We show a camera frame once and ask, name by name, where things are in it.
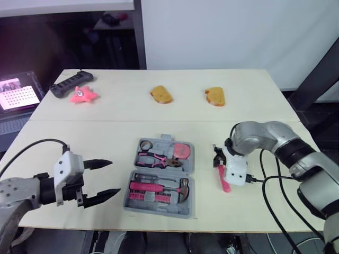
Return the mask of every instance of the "black controller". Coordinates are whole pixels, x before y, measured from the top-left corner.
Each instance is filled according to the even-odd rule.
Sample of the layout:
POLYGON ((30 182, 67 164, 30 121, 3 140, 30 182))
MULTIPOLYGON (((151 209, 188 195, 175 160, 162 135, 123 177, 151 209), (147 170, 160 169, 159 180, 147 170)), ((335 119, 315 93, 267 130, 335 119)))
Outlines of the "black controller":
POLYGON ((57 98, 63 98, 66 93, 74 87, 81 85, 84 82, 92 81, 93 75, 85 72, 85 71, 78 71, 78 73, 66 80, 62 81, 59 84, 53 84, 49 89, 57 98))

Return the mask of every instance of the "monitor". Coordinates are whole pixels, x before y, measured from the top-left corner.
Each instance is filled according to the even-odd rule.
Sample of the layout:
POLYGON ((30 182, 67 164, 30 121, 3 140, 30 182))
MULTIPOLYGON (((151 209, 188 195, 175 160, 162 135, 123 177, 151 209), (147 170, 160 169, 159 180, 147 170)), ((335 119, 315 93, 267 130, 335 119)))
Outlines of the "monitor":
POLYGON ((33 112, 44 93, 33 71, 0 78, 0 116, 33 112))

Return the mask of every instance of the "gray toolbox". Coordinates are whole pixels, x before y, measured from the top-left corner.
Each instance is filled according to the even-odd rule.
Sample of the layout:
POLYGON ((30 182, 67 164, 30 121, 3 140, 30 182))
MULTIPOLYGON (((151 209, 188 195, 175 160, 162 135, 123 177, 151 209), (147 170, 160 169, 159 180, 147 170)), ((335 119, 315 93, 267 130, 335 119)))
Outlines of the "gray toolbox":
POLYGON ((129 178, 123 207, 129 211, 189 218, 193 207, 194 170, 192 144, 161 139, 140 139, 136 170, 129 178))

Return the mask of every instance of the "pink pliers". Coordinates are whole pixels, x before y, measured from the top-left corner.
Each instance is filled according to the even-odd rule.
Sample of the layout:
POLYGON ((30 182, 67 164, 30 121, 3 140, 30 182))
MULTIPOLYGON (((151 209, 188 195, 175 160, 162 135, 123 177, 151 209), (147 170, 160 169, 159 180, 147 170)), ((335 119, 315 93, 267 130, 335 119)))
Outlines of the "pink pliers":
POLYGON ((170 167, 179 167, 181 166, 181 162, 176 159, 168 159, 165 155, 157 155, 153 152, 139 152, 138 156, 150 156, 160 160, 160 162, 155 162, 153 164, 147 164, 141 161, 137 161, 136 165, 140 167, 147 167, 147 168, 166 168, 167 166, 170 167))

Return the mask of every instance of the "keyboard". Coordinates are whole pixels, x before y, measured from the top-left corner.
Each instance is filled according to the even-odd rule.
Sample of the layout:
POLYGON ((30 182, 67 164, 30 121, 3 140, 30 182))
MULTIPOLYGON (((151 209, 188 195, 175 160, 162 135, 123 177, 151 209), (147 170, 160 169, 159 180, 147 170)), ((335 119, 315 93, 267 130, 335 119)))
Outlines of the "keyboard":
POLYGON ((0 121, 0 135, 6 135, 20 131, 29 118, 30 116, 25 116, 16 119, 0 121))

